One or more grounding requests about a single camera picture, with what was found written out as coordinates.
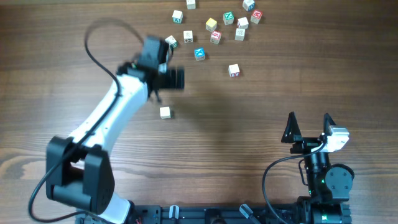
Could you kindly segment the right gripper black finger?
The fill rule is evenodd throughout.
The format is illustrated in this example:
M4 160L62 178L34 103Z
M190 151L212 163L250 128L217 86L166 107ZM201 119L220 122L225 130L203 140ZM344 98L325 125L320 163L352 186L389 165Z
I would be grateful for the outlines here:
M328 113L325 113L323 116L323 133L330 136L335 125L336 123L333 121L331 116Z
M282 135L282 143L295 143L302 141L302 134L298 126L298 122L295 113L292 111L289 113L287 125Z

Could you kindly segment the red M dog block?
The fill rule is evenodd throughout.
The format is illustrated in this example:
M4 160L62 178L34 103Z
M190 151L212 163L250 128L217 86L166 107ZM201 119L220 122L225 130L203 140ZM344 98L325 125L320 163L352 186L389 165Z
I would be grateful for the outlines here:
M159 108L159 112L162 119L170 119L172 117L171 109L168 106Z

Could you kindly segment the blue X wooden block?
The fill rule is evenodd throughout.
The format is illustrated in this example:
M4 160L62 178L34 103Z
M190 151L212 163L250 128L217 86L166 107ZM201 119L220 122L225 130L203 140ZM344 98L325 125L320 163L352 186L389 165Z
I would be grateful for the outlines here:
M200 60L204 60L205 59L205 51L204 48L197 48L194 50L194 54L195 54L195 60L196 61L200 61Z

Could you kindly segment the red nine baseball block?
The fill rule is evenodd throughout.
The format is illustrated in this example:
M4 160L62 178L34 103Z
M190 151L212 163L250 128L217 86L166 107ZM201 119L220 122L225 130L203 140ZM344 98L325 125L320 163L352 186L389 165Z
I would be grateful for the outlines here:
M213 44L219 44L221 40L221 32L214 30L210 36L210 42Z

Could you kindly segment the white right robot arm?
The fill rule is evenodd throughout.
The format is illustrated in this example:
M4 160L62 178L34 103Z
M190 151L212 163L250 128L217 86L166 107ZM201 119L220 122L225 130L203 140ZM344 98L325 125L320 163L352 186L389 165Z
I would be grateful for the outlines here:
M331 164L329 154L349 141L349 131L324 115L323 132L317 138L303 137L295 117L289 113L282 143L291 143L291 154L303 157L300 175L308 187L308 197L300 196L289 215L292 223L351 223L349 192L354 172L344 164Z

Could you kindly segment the green Z wooden block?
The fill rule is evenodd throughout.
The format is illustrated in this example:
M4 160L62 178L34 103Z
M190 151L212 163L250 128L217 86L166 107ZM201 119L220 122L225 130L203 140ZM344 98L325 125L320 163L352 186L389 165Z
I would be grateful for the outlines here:
M165 41L169 44L170 49L178 47L178 41L172 35L168 36Z

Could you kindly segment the green J soccer block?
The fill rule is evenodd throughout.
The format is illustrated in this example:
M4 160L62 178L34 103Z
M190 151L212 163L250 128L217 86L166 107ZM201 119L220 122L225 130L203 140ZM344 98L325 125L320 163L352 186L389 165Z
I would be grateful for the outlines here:
M193 31L185 30L183 32L183 40L185 43L192 43L193 42Z

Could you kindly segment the green V wooden block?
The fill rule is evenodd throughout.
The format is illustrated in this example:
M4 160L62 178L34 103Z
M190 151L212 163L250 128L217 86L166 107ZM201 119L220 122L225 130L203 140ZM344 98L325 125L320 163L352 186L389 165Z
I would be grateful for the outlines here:
M172 20L174 23L181 24L183 19L183 12L174 10L172 14Z

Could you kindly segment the yellow top wooden block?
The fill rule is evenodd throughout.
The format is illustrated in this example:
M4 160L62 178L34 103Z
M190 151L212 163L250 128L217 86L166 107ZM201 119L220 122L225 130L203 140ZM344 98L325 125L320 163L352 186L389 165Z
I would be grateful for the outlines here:
M206 30L208 30L209 32L213 32L217 27L217 21L214 20L213 18L209 18L206 21Z

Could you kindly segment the blue P wooden block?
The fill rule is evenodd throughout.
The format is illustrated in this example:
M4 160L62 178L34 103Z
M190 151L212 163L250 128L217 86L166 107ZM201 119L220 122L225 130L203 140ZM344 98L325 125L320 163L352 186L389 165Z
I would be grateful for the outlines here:
M186 0L187 9L195 9L196 8L196 0Z

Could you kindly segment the green N wooden block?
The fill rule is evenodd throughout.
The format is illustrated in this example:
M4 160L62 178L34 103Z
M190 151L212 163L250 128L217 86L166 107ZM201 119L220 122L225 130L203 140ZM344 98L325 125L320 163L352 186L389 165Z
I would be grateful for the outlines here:
M223 21L225 25L230 25L234 22L234 15L232 11L223 14Z

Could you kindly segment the blue letter flower block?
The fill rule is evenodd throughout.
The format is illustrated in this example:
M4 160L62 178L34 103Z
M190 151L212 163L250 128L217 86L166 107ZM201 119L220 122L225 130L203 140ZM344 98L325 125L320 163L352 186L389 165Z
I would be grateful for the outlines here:
M245 37L245 31L245 29L237 28L235 33L235 40L243 41Z

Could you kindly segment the red letter plain block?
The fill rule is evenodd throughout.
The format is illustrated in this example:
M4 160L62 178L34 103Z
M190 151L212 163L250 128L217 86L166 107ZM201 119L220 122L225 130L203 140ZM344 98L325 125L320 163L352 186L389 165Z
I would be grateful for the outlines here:
M249 22L247 17L242 17L238 19L238 28L239 29L247 29L249 26Z

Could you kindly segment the red W wooden block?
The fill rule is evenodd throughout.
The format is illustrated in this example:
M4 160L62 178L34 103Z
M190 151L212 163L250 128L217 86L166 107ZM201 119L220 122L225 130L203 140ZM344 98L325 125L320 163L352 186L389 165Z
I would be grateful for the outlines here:
M251 15L251 22L258 24L262 18L262 15L263 15L262 11L260 11L258 9L253 10L252 15Z

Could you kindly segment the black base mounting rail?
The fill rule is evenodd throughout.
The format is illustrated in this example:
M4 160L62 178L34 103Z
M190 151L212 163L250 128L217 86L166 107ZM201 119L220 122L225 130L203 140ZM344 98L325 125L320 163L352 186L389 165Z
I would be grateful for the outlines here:
M279 205L272 213L267 207L161 207L141 205L135 208L131 223L352 223L349 205L293 203Z

